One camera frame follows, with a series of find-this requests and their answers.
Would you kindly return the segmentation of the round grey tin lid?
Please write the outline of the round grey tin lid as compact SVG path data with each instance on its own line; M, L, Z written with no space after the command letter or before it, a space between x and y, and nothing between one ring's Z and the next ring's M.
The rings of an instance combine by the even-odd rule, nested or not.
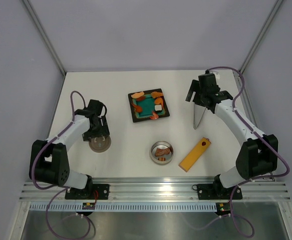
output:
M111 146L110 136L95 137L89 140L89 147L96 153L103 153Z

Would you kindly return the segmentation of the metal serving tongs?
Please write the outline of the metal serving tongs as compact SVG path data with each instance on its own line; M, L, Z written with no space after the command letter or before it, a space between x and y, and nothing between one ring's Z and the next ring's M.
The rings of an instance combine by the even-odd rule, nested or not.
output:
M205 111L206 111L206 107L203 107L203 106L200 106L200 105L197 105L194 103L194 105L193 105L193 128L195 130L199 127Z

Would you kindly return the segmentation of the large brown meat piece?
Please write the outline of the large brown meat piece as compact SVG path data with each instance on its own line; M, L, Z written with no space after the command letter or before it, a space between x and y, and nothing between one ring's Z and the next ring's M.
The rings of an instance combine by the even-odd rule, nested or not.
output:
M171 153L171 150L168 147L167 148L157 148L156 152L155 152L155 156L160 157L163 155L169 155L170 153Z

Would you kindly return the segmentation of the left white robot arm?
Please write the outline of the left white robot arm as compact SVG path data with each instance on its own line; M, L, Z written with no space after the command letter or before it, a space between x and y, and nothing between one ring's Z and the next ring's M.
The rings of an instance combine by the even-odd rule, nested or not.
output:
M106 113L106 106L92 99L86 107L73 112L72 120L55 137L33 143L29 177L35 186L43 182L50 188L65 188L67 200L108 198L109 185L93 184L90 175L71 170L68 158L68 151L78 139L87 142L95 153L109 149L111 138Z

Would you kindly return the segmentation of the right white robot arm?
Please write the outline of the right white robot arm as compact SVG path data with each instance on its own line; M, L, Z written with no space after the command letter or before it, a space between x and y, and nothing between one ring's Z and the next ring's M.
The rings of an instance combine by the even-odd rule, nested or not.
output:
M218 86L215 74L206 71L194 79L186 101L218 116L241 146L233 168L215 176L212 183L193 186L199 200L226 200L239 183L277 169L277 138L266 135L240 114L232 95Z

